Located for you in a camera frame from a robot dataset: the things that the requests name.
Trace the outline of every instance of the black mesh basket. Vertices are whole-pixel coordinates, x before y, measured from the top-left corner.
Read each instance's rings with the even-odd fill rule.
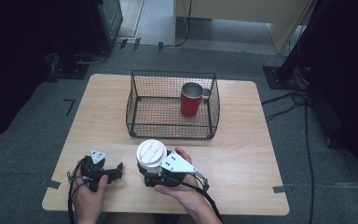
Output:
[[[182,86],[197,82],[204,88],[195,117],[180,112]],[[213,73],[132,71],[126,122],[130,136],[146,138],[212,139],[220,113]]]

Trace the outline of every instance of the red mug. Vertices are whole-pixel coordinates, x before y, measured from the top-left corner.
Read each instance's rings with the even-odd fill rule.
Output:
[[[195,82],[187,82],[182,87],[180,96],[180,112],[185,117],[194,117],[197,115],[202,101],[203,88]]]

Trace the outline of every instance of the tape piece on table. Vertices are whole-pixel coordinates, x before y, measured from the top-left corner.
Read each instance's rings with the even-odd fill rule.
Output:
[[[140,43],[141,43],[141,37],[136,38],[135,39],[135,44],[133,45],[133,50],[138,49]]]
[[[126,47],[128,40],[129,39],[124,39],[123,41],[121,41],[120,49],[124,49]]]
[[[42,182],[40,182],[40,185],[47,188],[59,189],[61,183],[54,180],[42,180]]]
[[[164,48],[164,44],[162,42],[158,42],[158,51],[162,51]]]
[[[272,187],[272,189],[274,190],[274,193],[285,193],[286,192],[285,186],[276,186],[276,187]]]

